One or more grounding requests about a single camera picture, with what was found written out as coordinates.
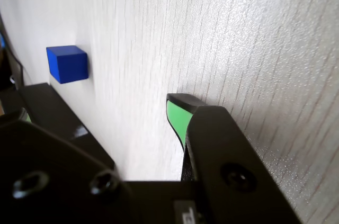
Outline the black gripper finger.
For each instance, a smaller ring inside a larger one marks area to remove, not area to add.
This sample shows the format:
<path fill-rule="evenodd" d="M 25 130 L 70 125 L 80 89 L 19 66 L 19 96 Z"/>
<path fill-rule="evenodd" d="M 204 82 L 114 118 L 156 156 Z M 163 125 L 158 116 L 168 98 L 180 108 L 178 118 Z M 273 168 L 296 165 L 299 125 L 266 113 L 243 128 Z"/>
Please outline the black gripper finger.
<path fill-rule="evenodd" d="M 169 93 L 167 119 L 185 149 L 208 223 L 299 223 L 299 218 L 229 112 Z"/>
<path fill-rule="evenodd" d="M 112 163 L 72 142 L 79 120 L 47 84 L 1 94 L 1 223 L 132 223 Z"/>

